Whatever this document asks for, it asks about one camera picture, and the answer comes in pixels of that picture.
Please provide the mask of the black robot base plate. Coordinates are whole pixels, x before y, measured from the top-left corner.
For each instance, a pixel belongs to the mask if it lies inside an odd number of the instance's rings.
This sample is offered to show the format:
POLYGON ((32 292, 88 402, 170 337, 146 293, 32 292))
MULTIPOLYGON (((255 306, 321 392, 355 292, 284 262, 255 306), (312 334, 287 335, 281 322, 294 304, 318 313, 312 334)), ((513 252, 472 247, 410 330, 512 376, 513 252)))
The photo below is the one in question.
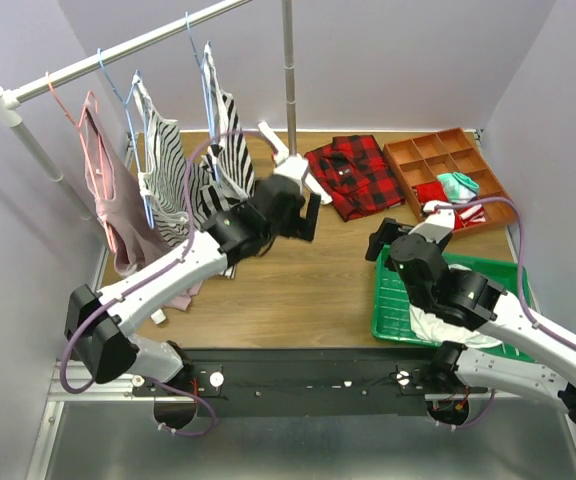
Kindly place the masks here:
POLYGON ((429 375, 432 348, 190 349, 199 395, 225 417, 425 415, 457 391, 429 375))

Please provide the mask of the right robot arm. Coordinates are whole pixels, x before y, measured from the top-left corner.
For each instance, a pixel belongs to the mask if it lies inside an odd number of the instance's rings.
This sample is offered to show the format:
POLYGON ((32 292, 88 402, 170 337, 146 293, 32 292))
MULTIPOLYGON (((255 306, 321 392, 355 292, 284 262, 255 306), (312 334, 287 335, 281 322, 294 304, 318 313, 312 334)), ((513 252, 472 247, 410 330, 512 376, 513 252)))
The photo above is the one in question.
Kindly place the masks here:
POLYGON ((576 334, 526 306, 523 296, 473 270, 454 269, 443 256, 452 237, 432 215, 416 225, 384 220, 368 237, 365 258, 398 274, 410 305, 443 323, 508 343, 531 357, 497 359, 444 341, 423 373, 435 390, 502 390, 548 404, 576 424, 576 334))

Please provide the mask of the light blue wire hanger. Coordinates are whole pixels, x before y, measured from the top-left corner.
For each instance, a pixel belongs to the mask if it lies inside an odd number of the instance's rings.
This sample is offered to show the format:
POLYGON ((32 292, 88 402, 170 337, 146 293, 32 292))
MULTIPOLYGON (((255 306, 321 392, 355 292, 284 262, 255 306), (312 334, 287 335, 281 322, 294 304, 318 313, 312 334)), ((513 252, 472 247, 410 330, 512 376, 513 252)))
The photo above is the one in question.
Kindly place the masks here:
POLYGON ((210 87, 210 80, 208 78, 207 57, 205 54, 205 50, 199 52, 199 49, 197 48, 197 44, 195 42, 195 38, 193 36, 192 28, 189 21, 188 11, 185 12, 184 19, 186 21, 186 30, 188 32, 189 41, 193 51, 193 56, 199 69, 200 85, 202 87, 202 95, 203 95, 204 109, 207 118, 208 133, 209 137, 211 139, 214 139, 217 135, 217 126, 214 113, 213 94, 210 87))

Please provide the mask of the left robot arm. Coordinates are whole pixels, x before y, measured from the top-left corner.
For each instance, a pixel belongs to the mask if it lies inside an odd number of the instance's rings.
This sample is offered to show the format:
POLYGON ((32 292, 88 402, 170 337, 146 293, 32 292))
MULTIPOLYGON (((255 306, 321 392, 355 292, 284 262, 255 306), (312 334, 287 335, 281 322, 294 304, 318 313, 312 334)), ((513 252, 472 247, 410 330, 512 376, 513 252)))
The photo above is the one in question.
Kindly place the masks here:
POLYGON ((187 289, 258 255, 278 237, 312 241, 320 203, 320 195, 304 196, 295 181, 273 174, 250 199, 214 214, 143 270, 98 291, 78 287, 69 298, 62 359, 77 356, 97 384, 133 373, 154 379, 169 395, 182 393, 190 372, 180 349, 140 337, 139 326, 187 289))

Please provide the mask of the wide striped tank top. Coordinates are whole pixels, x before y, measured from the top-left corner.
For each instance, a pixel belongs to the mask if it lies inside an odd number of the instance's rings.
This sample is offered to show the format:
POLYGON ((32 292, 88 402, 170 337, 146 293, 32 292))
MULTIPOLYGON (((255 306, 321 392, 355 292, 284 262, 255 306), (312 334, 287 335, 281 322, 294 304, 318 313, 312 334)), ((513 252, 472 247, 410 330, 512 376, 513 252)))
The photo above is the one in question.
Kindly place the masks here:
POLYGON ((221 192, 235 200, 245 200, 253 192, 254 166, 234 97, 220 86, 212 44, 207 42, 203 50, 208 63, 217 135, 207 147, 200 165, 209 172, 212 183, 221 192))

